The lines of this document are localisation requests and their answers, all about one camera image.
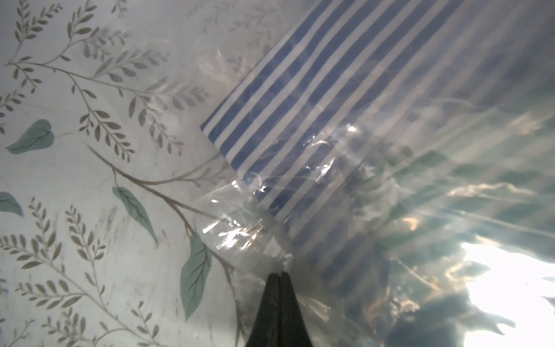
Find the green white striped garment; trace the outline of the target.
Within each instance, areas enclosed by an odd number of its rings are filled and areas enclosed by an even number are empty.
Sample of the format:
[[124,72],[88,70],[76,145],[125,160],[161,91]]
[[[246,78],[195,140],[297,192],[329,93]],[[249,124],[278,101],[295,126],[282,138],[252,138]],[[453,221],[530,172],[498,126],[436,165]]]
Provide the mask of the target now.
[[483,238],[553,258],[554,84],[395,167],[370,202],[381,208],[362,233],[400,257]]

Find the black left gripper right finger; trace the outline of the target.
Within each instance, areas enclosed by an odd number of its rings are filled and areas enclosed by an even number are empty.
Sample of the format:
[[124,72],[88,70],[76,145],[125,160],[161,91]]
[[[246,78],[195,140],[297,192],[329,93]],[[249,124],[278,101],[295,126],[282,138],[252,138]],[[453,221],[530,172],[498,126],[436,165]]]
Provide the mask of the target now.
[[293,288],[291,277],[282,272],[279,280],[279,336],[283,347],[313,347]]

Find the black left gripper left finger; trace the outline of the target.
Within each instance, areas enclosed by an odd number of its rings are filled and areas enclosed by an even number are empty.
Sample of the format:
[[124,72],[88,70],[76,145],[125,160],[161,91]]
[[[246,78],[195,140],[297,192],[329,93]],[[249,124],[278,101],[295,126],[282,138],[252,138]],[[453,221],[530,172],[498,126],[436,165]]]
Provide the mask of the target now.
[[246,347],[275,347],[280,345],[279,275],[268,276],[254,325]]

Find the clear vacuum bag blue zipper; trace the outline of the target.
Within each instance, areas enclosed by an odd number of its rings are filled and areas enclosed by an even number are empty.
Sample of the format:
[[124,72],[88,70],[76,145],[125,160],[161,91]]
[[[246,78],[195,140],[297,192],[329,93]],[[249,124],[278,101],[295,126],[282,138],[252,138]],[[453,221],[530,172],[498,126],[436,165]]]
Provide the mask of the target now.
[[277,219],[233,169],[200,201],[216,215],[197,222],[205,243],[243,273],[288,271],[307,325],[329,344],[554,345],[554,257],[483,238],[400,257],[361,231],[395,167],[444,153],[491,112],[554,84],[553,1],[467,2],[349,127],[322,199]]

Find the blue white striped garment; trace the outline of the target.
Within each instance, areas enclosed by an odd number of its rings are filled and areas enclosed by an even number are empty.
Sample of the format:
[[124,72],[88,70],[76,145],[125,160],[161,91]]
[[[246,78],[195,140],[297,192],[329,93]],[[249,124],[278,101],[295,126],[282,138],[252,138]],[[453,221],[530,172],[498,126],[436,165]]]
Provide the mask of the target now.
[[467,1],[322,1],[202,131],[277,219],[322,199],[349,127],[452,29]]

